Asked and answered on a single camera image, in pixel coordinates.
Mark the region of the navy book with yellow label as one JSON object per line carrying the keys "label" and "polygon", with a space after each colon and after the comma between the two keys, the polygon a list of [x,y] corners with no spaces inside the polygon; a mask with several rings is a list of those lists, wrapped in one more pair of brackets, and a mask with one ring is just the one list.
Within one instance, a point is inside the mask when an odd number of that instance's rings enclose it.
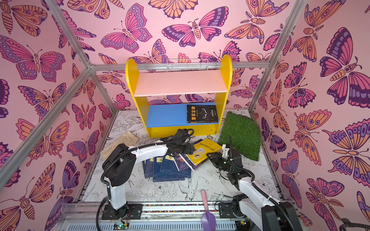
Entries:
{"label": "navy book with yellow label", "polygon": [[175,158],[171,156],[164,156],[162,159],[160,173],[169,174],[170,176],[179,178],[191,178],[190,168],[185,168],[181,171],[176,166]]}

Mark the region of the yellow book with cartoon figure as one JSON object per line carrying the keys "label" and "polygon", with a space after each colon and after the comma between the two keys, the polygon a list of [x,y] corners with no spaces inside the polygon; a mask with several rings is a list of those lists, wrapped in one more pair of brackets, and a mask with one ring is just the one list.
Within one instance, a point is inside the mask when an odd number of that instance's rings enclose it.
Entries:
{"label": "yellow book with cartoon figure", "polygon": [[222,147],[216,142],[205,139],[194,145],[195,151],[193,154],[188,155],[190,161],[195,165],[201,164],[208,157],[207,154],[217,153]]}

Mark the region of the black book with yellow title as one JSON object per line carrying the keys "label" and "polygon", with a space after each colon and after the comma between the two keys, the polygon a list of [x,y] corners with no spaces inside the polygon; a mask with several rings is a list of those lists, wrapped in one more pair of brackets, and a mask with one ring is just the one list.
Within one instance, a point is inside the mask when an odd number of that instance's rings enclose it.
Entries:
{"label": "black book with yellow title", "polygon": [[187,105],[187,123],[218,123],[216,105]]}

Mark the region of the dark purple book with figure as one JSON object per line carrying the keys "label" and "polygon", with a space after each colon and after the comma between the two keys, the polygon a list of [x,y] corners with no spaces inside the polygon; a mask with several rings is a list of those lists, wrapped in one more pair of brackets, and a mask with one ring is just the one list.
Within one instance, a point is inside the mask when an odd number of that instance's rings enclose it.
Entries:
{"label": "dark purple book with figure", "polygon": [[195,170],[197,170],[200,166],[201,166],[201,164],[199,164],[199,165],[195,165],[192,161],[191,161],[191,159],[188,157],[188,155],[186,155],[186,154],[180,154],[179,155],[181,158],[182,158],[182,160],[190,167],[190,169],[192,170],[192,171],[195,171]]}

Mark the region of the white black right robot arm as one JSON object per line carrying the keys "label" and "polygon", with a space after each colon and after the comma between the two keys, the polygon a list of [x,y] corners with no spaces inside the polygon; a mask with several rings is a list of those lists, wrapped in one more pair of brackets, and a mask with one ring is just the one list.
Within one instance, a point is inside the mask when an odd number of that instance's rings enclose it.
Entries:
{"label": "white black right robot arm", "polygon": [[296,209],[289,201],[267,194],[257,186],[255,175],[242,165],[241,154],[232,146],[224,145],[221,152],[207,154],[210,162],[241,194],[233,197],[233,212],[238,217],[247,217],[261,231],[302,231]]}

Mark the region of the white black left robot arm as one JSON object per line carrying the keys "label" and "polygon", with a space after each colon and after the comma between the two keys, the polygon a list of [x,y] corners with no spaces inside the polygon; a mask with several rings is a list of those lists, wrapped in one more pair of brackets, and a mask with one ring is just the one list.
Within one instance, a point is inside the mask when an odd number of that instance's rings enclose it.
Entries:
{"label": "white black left robot arm", "polygon": [[155,157],[171,156],[180,153],[192,154],[194,144],[189,140],[193,129],[178,129],[175,135],[139,147],[118,144],[102,164],[103,173],[100,181],[107,187],[108,210],[105,215],[112,218],[123,218],[128,214],[126,199],[126,182],[129,180],[134,166]]}

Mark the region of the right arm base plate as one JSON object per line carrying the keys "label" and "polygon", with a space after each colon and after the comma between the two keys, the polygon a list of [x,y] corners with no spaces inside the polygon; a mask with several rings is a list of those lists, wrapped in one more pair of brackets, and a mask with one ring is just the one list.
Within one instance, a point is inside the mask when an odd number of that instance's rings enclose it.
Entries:
{"label": "right arm base plate", "polygon": [[236,215],[231,202],[218,202],[217,206],[220,218],[242,218]]}

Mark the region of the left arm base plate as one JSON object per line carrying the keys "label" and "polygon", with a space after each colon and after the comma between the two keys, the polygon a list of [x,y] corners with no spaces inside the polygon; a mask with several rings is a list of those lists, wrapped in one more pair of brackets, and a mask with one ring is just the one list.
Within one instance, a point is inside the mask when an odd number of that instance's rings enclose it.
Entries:
{"label": "left arm base plate", "polygon": [[122,208],[115,210],[111,204],[105,205],[103,209],[102,220],[119,220],[119,219],[140,219],[143,211],[143,204],[127,203]]}

